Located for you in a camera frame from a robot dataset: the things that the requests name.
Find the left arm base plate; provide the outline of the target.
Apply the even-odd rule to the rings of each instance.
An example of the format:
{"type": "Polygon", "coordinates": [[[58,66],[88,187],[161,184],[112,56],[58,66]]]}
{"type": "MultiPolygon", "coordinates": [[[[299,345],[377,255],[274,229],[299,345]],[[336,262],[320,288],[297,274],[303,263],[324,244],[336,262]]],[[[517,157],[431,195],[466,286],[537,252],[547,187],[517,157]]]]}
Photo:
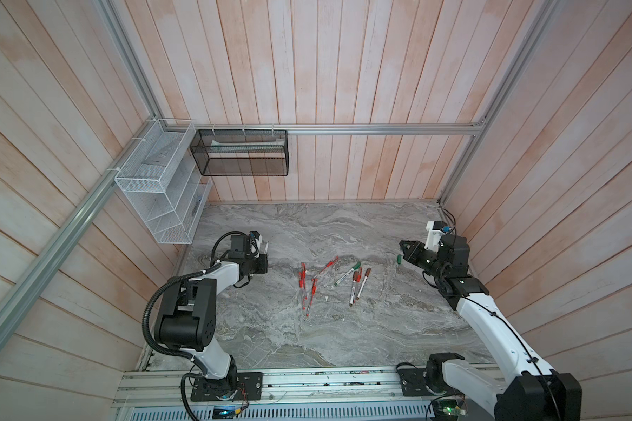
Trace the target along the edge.
{"type": "Polygon", "coordinates": [[[219,380],[198,377],[190,398],[195,403],[222,402],[225,399],[256,401],[262,397],[262,387],[263,373],[259,371],[236,374],[235,380],[231,377],[219,380]]]}

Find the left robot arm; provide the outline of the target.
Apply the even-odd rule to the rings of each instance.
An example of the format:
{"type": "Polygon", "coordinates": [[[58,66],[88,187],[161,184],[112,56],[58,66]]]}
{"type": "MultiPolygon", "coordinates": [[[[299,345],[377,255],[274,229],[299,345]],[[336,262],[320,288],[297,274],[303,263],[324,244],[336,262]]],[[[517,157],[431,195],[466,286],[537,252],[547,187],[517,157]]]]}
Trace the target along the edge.
{"type": "Polygon", "coordinates": [[[171,277],[147,301],[141,329],[158,354],[186,359],[198,368],[193,385],[219,400],[240,389],[235,359],[215,338],[217,296],[241,289],[268,272],[268,255],[257,231],[231,231],[214,243],[207,268],[171,277]]]}

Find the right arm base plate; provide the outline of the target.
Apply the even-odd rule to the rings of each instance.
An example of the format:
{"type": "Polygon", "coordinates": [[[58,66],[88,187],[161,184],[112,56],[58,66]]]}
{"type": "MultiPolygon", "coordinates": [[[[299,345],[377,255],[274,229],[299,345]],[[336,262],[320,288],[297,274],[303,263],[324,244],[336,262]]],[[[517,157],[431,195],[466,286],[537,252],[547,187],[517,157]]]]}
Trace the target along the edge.
{"type": "Polygon", "coordinates": [[[429,390],[424,368],[402,366],[397,369],[400,387],[405,397],[432,396],[429,390]]]}

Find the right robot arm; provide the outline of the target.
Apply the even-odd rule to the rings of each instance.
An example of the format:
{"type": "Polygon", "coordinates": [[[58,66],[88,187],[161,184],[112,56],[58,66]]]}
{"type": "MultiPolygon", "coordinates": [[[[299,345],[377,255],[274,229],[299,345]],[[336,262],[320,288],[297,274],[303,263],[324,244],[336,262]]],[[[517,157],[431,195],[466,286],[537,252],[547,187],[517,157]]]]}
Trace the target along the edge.
{"type": "Polygon", "coordinates": [[[533,350],[507,321],[486,286],[470,275],[466,239],[444,233],[424,244],[402,240],[404,261],[432,277],[435,288],[479,336],[503,375],[497,381],[456,353],[432,354],[427,389],[440,397],[462,395],[496,420],[578,420],[582,388],[533,350]]]}

